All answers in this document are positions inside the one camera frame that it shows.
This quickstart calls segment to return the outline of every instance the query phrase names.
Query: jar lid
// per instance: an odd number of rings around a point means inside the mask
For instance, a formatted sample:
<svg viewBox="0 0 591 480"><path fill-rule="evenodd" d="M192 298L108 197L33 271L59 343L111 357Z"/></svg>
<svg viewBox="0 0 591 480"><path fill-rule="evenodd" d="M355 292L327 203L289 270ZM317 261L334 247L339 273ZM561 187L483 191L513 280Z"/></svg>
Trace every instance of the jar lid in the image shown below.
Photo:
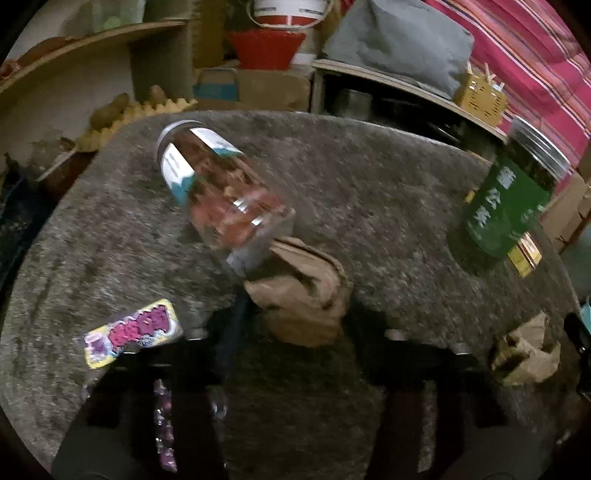
<svg viewBox="0 0 591 480"><path fill-rule="evenodd" d="M196 128L196 127L202 127L202 126L203 126L203 124L198 120L187 119L187 120L178 120L178 121L168 124L166 127L164 127L162 132L160 132L160 136L158 137L158 140L156 140L156 148L154 149L154 155L156 157L156 161L160 162L162 160L162 157L161 157L162 153L164 152L164 149L166 147L168 147L168 143L170 142L170 140L168 142L165 142L164 140L167 139L170 134L176 133L178 130L181 130L183 128L191 128L191 127Z"/></svg>
<svg viewBox="0 0 591 480"><path fill-rule="evenodd" d="M570 170L564 154L536 127L519 116L513 117L508 134L524 147L556 179L562 180Z"/></svg>

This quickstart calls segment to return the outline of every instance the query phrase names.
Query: red bucket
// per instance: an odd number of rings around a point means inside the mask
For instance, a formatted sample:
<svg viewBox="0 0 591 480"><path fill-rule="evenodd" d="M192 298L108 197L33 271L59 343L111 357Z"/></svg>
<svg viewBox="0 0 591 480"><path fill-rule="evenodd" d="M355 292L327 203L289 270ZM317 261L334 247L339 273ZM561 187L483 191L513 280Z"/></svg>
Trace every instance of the red bucket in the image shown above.
<svg viewBox="0 0 591 480"><path fill-rule="evenodd" d="M230 32L240 68L251 70L287 70L305 37L284 30Z"/></svg>

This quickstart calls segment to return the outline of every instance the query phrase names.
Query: wicker basket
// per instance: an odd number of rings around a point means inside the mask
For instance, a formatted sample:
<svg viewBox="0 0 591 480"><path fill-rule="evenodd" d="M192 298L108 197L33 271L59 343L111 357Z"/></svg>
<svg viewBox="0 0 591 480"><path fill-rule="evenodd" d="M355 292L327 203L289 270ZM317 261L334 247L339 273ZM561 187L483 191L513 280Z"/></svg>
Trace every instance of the wicker basket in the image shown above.
<svg viewBox="0 0 591 480"><path fill-rule="evenodd" d="M454 102L466 112L496 127L501 123L507 107L507 96L502 91L504 84L497 85L493 77L488 72L488 66L486 73L474 73L469 66Z"/></svg>

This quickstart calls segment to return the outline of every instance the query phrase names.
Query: wooden shelf board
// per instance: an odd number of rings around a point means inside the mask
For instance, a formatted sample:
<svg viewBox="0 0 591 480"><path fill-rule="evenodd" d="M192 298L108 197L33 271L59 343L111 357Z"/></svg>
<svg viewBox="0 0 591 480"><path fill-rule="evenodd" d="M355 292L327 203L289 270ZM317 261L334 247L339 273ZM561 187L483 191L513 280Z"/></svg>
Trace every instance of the wooden shelf board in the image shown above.
<svg viewBox="0 0 591 480"><path fill-rule="evenodd" d="M86 58L105 48L140 40L155 33L183 27L186 24L187 22L183 20L165 20L126 25L81 38L59 48L0 83L0 110L4 109L7 104L16 102L23 92L38 85L43 79L59 74L68 68L73 61Z"/></svg>
<svg viewBox="0 0 591 480"><path fill-rule="evenodd" d="M490 134L496 136L500 140L505 140L505 133L503 133L501 130L492 127L486 122L483 122L477 116L474 116L471 113L468 113L462 108L458 107L455 103L450 102L449 100L445 100L445 98L437 96L434 93L428 92L426 90L423 90L422 88L416 87L407 82L403 82L402 80L398 80L384 73L364 69L362 67L357 67L355 65L349 65L347 63L342 63L340 61L326 59L315 60L312 62L312 66L318 70L324 70L325 72L344 73L346 75L352 75L366 80L372 80L374 82L382 83L383 85L397 88L398 90L403 90L404 92L412 93L464 117L466 120L478 125L479 127L483 128Z"/></svg>

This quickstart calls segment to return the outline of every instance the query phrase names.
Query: wall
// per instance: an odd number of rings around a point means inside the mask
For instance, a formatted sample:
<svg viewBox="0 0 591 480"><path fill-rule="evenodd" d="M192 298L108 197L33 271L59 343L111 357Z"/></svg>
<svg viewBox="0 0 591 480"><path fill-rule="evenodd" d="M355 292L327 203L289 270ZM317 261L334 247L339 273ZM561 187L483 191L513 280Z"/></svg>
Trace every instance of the wall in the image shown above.
<svg viewBox="0 0 591 480"><path fill-rule="evenodd" d="M62 35L72 26L85 0L48 0L15 42L8 58L18 58L46 38ZM93 110L127 92L133 98L127 46L105 50L92 59L72 64L61 75L29 91L0 116L0 155L7 152L22 165L29 163L34 143L73 140L85 132Z"/></svg>

